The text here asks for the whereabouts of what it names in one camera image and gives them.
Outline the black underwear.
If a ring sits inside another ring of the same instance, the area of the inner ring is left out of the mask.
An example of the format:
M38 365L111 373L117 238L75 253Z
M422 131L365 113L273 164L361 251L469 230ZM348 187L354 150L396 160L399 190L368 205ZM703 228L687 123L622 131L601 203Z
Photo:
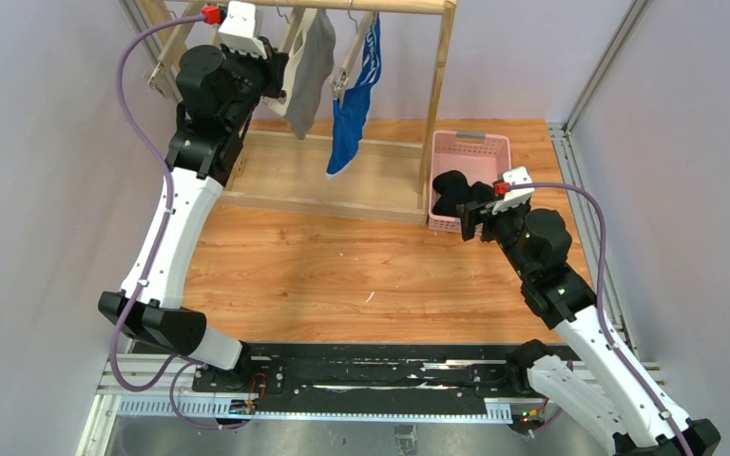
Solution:
M432 213L440 217L458 218L457 207L470 202L488 202L495 198L493 187L482 181L469 184L457 170L447 171L432 180L432 189L439 195Z

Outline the grey white underwear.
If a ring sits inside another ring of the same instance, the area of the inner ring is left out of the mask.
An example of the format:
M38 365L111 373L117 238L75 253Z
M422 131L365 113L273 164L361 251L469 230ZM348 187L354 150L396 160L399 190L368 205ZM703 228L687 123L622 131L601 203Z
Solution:
M314 124L324 85L335 67L336 33L334 26L325 9L308 10L311 18L302 49L303 58L298 67L295 93L286 113L280 116L288 122L295 136L300 140L306 137Z

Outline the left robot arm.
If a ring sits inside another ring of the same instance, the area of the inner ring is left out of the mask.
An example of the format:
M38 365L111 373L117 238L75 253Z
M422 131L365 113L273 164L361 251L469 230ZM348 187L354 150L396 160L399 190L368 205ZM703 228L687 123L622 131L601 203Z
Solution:
M176 86L175 133L162 154L149 149L163 168L158 205L135 265L120 288L102 293L99 312L114 326L108 357L119 384L122 335L187 358L234 380L249 373L247 343L213 329L204 313L183 306L183 290L203 225L229 182L252 114L264 98L282 93L288 56L264 38L255 49L200 45L181 58Z

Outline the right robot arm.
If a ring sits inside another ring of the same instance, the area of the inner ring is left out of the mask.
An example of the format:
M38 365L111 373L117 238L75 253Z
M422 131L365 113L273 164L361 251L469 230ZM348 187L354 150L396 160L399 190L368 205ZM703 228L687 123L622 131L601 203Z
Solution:
M492 213L457 207L463 239L496 242L521 280L530 310L567 343L593 375L578 377L543 342L514 349L507 361L517 392L538 393L588 431L609 455L711 455L721 436L693 419L648 375L606 316L587 282L568 264L572 237L561 215L523 203Z

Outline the empty beige clip hanger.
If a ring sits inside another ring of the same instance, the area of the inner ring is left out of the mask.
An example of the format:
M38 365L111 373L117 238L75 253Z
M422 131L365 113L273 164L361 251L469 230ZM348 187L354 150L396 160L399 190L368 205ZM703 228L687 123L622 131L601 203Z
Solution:
M171 13L165 1L142 0L138 2L138 5L150 26L184 16L196 15L205 5L204 1L182 1L182 3L184 10L180 14ZM148 76L148 85L173 102L180 100L180 95L176 90L175 77L179 72L179 61L187 51L186 38L193 27L194 25L177 25L155 33L161 49L155 56L155 66Z

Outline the beige hanger with blue underwear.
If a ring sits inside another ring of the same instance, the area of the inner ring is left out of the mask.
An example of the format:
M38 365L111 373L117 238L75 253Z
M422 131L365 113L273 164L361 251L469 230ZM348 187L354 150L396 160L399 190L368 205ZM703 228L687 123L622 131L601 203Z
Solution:
M355 21L355 35L348 47L336 74L330 81L333 98L342 105L345 92L349 86L353 74L355 59L362 51L366 36L372 25L375 23L378 13L375 11L366 12L359 21Z

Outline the blue underwear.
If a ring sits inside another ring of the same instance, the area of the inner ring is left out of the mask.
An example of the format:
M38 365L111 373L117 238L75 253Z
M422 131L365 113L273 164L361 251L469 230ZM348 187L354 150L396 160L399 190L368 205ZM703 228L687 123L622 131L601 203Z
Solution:
M362 51L355 59L353 74L343 104L333 98L332 151L326 176L333 179L355 159L363 129L368 121L372 90L382 72L379 14L367 33Z

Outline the pink plastic basket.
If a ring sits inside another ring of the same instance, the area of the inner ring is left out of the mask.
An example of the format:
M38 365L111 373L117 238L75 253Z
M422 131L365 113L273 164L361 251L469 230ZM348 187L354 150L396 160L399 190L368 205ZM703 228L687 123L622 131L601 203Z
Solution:
M430 181L458 171L472 185L491 183L511 169L510 139L503 135L436 130L432 135Z

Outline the wooden clothes rack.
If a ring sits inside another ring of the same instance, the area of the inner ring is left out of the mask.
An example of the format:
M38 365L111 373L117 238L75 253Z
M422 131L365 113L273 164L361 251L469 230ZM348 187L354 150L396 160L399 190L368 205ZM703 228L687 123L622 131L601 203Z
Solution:
M332 151L332 134L303 140L284 133L246 133L229 182L214 205L231 204L327 217L377 219L422 224L427 220L425 193L432 161L432 130L442 89L456 11L453 1L294 1L294 8L359 10L437 15L439 43L424 144L413 149L402 142L364 142L362 159L353 160L340 176L328 179L319 167L322 153ZM184 16L165 23L205 23L205 16Z

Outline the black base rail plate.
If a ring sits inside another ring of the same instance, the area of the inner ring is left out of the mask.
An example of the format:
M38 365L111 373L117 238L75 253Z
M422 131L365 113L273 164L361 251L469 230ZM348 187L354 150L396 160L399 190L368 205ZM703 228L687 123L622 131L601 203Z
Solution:
M505 363L511 344L264 343L251 345L247 376L198 369L191 387L255 399L260 412L334 417L468 417L489 400L537 405L521 372Z

